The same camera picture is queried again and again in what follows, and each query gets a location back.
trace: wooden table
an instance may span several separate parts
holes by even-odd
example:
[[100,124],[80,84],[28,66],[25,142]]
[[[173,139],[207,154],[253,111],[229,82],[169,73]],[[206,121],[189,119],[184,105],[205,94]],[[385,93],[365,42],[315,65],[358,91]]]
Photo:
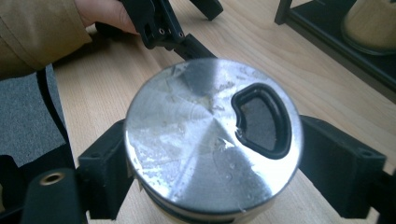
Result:
[[[274,78],[303,115],[330,122],[386,154],[396,165],[396,105],[348,72],[274,17],[278,1],[224,0],[224,12],[207,21],[187,0],[171,0],[184,32],[220,58],[250,64]],[[303,2],[293,1],[294,5]],[[142,84],[165,67],[182,62],[174,52],[148,50],[139,36],[93,42],[54,65],[75,158],[114,122],[125,118]],[[251,223],[374,223],[346,220],[298,172],[275,204]],[[175,223],[134,182],[116,223]],[[91,221],[91,223],[111,223]]]

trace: shiny metal surface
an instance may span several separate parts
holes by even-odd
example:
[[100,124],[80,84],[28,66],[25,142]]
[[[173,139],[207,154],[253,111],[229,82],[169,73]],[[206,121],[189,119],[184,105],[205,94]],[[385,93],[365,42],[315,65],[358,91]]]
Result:
[[[270,86],[291,123],[289,154],[270,160],[235,136],[233,95]],[[299,114],[267,75],[245,64],[201,59],[164,69],[136,95],[125,144],[138,180],[165,211],[189,220],[235,221],[256,214],[287,186],[302,154]]]

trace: black frame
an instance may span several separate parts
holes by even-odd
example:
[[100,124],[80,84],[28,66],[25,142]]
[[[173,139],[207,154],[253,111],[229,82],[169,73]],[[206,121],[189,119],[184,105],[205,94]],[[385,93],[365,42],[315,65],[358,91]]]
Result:
[[275,22],[286,23],[354,75],[396,103],[396,54],[373,56],[352,48],[341,32],[343,18],[356,0],[311,1],[290,8],[280,0]]

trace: tan jacket sleeve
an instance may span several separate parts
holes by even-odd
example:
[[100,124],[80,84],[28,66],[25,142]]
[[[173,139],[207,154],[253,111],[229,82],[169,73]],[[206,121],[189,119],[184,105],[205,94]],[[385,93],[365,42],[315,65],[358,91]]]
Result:
[[31,74],[89,42],[74,0],[0,2],[0,80]]

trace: hand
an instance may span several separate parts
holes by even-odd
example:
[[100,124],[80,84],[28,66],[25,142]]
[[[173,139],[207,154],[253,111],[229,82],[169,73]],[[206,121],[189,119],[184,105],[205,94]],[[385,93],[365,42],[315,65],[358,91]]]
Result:
[[124,32],[137,34],[122,2],[118,0],[75,0],[85,27],[99,21],[117,27]]

